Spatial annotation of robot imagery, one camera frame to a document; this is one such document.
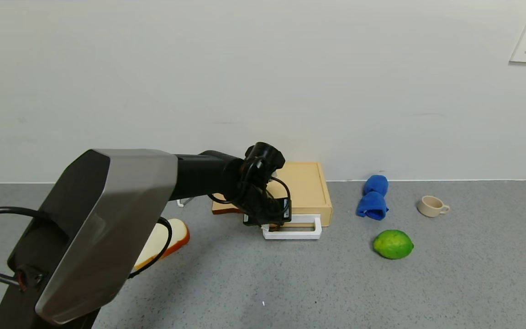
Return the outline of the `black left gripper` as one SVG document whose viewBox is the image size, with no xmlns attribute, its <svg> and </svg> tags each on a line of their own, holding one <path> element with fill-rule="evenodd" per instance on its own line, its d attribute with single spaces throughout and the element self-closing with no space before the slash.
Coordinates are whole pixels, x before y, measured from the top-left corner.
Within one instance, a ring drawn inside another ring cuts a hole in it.
<svg viewBox="0 0 526 329">
<path fill-rule="evenodd" d="M 242 206 L 244 212 L 243 224 L 246 226 L 261 226 L 269 224 L 269 231 L 280 231 L 284 223 L 292 221 L 291 200 L 283 198 L 264 198 L 248 201 Z"/>
</svg>

